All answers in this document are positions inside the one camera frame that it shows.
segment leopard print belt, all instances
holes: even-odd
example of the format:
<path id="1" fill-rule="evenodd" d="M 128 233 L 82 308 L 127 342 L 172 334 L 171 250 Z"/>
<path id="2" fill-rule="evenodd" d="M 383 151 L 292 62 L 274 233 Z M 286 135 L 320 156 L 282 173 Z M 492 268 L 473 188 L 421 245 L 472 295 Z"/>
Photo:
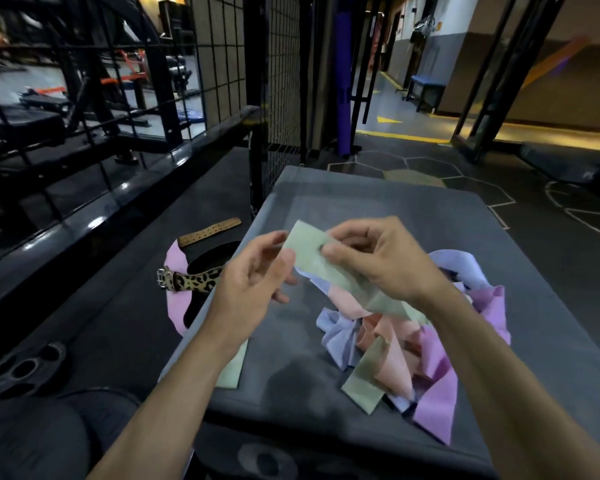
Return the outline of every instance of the leopard print belt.
<path id="1" fill-rule="evenodd" d="M 203 273 L 185 274 L 172 271 L 168 266 L 158 270 L 158 286 L 169 291 L 199 291 L 209 293 L 216 286 L 224 266 L 218 266 Z"/>

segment fingernail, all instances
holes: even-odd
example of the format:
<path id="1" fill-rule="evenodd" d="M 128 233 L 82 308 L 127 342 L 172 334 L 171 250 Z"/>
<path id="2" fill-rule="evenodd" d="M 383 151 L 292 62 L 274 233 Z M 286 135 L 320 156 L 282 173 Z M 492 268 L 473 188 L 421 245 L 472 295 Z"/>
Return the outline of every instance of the fingernail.
<path id="1" fill-rule="evenodd" d="M 281 249 L 278 257 L 287 264 L 296 262 L 296 252 L 293 249 Z"/>
<path id="2" fill-rule="evenodd" d="M 336 245 L 332 242 L 329 242 L 327 244 L 324 244 L 321 248 L 320 248 L 320 252 L 322 253 L 322 255 L 326 258 L 330 258 L 335 256 L 336 254 Z"/>

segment blue bench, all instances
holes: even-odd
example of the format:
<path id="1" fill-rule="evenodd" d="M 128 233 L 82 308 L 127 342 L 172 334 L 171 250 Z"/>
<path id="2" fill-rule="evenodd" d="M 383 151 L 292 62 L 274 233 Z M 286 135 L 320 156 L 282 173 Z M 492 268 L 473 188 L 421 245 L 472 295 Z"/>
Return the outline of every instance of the blue bench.
<path id="1" fill-rule="evenodd" d="M 428 106 L 430 112 L 436 112 L 446 87 L 446 84 L 435 82 L 421 75 L 412 75 L 407 94 L 402 97 L 402 100 L 414 100 L 416 112 L 420 112 L 423 105 Z"/>

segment right hand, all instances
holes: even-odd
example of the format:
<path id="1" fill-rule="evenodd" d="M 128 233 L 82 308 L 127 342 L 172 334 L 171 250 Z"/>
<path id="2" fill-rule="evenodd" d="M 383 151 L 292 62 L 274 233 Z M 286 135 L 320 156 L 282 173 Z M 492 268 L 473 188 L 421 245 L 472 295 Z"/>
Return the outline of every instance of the right hand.
<path id="1" fill-rule="evenodd" d="M 328 261 L 359 272 L 385 295 L 420 311 L 449 286 L 398 217 L 352 219 L 328 234 L 339 241 L 322 247 Z"/>

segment forearm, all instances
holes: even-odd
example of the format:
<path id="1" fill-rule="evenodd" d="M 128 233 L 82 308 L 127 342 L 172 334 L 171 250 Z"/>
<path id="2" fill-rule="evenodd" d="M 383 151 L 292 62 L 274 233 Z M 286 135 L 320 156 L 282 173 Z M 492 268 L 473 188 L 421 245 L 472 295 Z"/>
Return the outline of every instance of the forearm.
<path id="1" fill-rule="evenodd" d="M 218 375 L 230 352 L 203 329 L 89 475 L 96 479 L 179 479 Z"/>
<path id="2" fill-rule="evenodd" d="M 503 477 L 600 478 L 600 446 L 453 286 L 423 312 L 464 384 Z"/>

